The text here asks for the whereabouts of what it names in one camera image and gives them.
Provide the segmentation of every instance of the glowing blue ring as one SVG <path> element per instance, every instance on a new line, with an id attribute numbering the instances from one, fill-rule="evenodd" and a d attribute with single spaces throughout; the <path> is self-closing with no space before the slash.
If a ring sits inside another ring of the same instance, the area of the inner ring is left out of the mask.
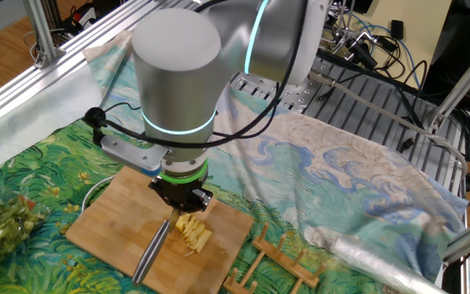
<path id="1" fill-rule="evenodd" d="M 207 122 L 205 122 L 200 127 L 196 127 L 194 129 L 188 130 L 188 131 L 170 131 L 170 130 L 164 129 L 162 127 L 159 127 L 159 126 L 155 125 L 153 122 L 150 122 L 148 120 L 148 118 L 146 118 L 146 115 L 144 115 L 144 111 L 142 113 L 143 113 L 144 120 L 148 123 L 148 125 L 152 126 L 154 129 L 156 129 L 158 131 L 162 131 L 163 133 L 166 133 L 166 134 L 182 136 L 182 135 L 193 134 L 194 132 L 200 131 L 203 128 L 207 127 L 211 123 L 211 121 L 213 121 L 213 119 L 215 118 L 215 114 L 217 113 L 217 109 L 215 109 L 215 111 L 213 112 L 213 115 L 211 115 L 211 118 L 208 119 Z"/>
<path id="2" fill-rule="evenodd" d="M 246 62 L 244 63 L 244 72 L 246 74 L 250 73 L 250 62 L 251 54 L 253 53 L 253 46 L 255 45 L 255 39 L 257 38 L 257 32 L 259 31 L 260 21 L 262 20 L 262 15 L 264 14 L 264 9 L 268 5 L 269 0 L 262 1 L 260 4 L 259 13 L 255 18 L 255 23 L 253 24 L 253 29 L 251 30 L 250 43 L 248 44 L 248 50 L 246 51 Z"/>

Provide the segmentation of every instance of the chopped vegetable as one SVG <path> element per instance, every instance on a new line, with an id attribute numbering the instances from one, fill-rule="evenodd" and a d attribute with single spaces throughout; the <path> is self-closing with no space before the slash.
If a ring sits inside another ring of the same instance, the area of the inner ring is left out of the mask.
<path id="1" fill-rule="evenodd" d="M 23 196 L 0 204 L 0 263 L 13 252 L 44 219 L 41 214 L 31 212 L 36 203 Z"/>
<path id="2" fill-rule="evenodd" d="M 206 226 L 195 216 L 189 214 L 182 215 L 177 220 L 175 228 L 183 234 L 186 246 L 199 253 L 211 236 L 211 231 L 206 229 Z"/>

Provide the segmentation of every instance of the wooden drying rack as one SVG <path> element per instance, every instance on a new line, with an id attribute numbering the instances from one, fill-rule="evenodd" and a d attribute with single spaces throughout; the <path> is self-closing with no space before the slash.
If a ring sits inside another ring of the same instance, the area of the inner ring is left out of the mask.
<path id="1" fill-rule="evenodd" d="M 281 267 L 289 271 L 297 278 L 297 282 L 293 286 L 293 289 L 291 289 L 290 294 L 296 294 L 302 283 L 307 284 L 311 288 L 315 288 L 318 284 L 318 275 L 321 274 L 324 270 L 324 265 L 321 265 L 321 267 L 315 272 L 315 274 L 310 273 L 307 269 L 305 269 L 302 265 L 299 264 L 302 258 L 304 258 L 307 249 L 303 249 L 297 256 L 297 258 L 295 260 L 292 260 L 290 257 L 282 253 L 281 251 L 282 245 L 284 245 L 284 242 L 286 241 L 286 234 L 283 234 L 281 236 L 280 240 L 278 241 L 278 245 L 274 247 L 271 243 L 265 240 L 266 232 L 268 232 L 268 227 L 269 223 L 266 222 L 264 224 L 264 227 L 262 228 L 260 236 L 255 239 L 255 241 L 253 241 L 253 246 L 260 250 L 260 254 L 259 256 L 257 256 L 257 259 L 255 259 L 255 261 L 253 262 L 242 281 L 240 283 L 237 283 L 237 281 L 235 281 L 235 277 L 237 277 L 238 274 L 238 268 L 234 268 L 232 274 L 228 278 L 226 278 L 223 287 L 226 288 L 226 290 L 228 290 L 232 294 L 253 294 L 253 292 L 257 288 L 257 282 L 253 281 L 249 290 L 246 290 L 244 288 L 244 285 L 246 285 L 247 281 L 250 279 L 250 276 L 253 274 L 253 272 L 257 268 L 257 265 L 259 265 L 264 255 L 267 255 L 269 258 L 271 258 L 273 261 L 275 261 L 277 264 L 279 264 Z"/>

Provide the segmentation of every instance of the table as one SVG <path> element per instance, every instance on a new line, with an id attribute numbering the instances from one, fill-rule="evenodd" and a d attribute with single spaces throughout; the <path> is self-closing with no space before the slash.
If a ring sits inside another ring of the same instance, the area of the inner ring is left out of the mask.
<path id="1" fill-rule="evenodd" d="M 438 44 L 441 29 L 446 21 L 447 12 L 451 0 L 375 0 L 370 10 L 365 15 L 357 14 L 360 19 L 372 25 L 381 25 L 390 29 L 391 20 L 404 22 L 404 39 L 409 48 L 415 65 L 421 60 L 426 60 L 431 65 L 432 56 Z M 373 34 L 388 35 L 383 29 L 371 30 Z M 388 56 L 381 50 L 375 50 L 373 57 L 379 62 Z M 409 56 L 402 50 L 401 61 L 406 67 L 406 74 L 398 81 L 404 82 L 407 74 L 413 69 Z M 395 64 L 392 67 L 392 75 L 400 73 L 401 66 Z M 417 76 L 421 81 L 423 69 L 417 69 Z M 408 84 L 416 87 L 414 78 L 410 78 Z"/>

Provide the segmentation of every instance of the blue cable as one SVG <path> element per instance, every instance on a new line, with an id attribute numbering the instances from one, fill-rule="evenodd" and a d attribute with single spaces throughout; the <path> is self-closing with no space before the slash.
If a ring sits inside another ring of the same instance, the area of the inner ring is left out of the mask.
<path id="1" fill-rule="evenodd" d="M 370 25 L 366 25 L 365 27 L 361 28 L 360 30 L 362 31 L 364 28 L 367 29 L 367 30 L 369 30 L 368 28 L 385 29 L 386 32 L 391 33 L 391 31 L 388 28 L 385 28 L 381 25 L 370 24 Z M 411 66 L 414 69 L 415 68 L 415 62 L 413 61 L 413 56 L 411 55 L 411 52 L 409 51 L 409 48 L 405 45 L 405 43 L 402 40 L 398 40 L 398 42 L 400 42 L 400 44 L 406 49 L 407 55 L 409 55 L 409 59 L 411 60 Z M 416 71 L 413 74 L 415 75 L 416 86 L 418 86 L 418 88 L 420 88 L 420 82 L 418 80 L 418 77 L 416 76 Z"/>
<path id="2" fill-rule="evenodd" d="M 366 28 L 366 29 L 367 29 L 367 33 L 369 33 L 369 35 L 371 35 L 371 36 L 373 35 L 373 34 L 371 33 L 371 31 L 367 28 L 367 24 L 364 22 L 364 20 L 361 20 L 358 16 L 355 16 L 353 13 L 351 14 L 351 16 L 354 17 L 354 18 L 356 18 L 356 19 L 357 19 L 358 21 L 360 21 L 360 23 L 363 25 L 360 30 Z"/>

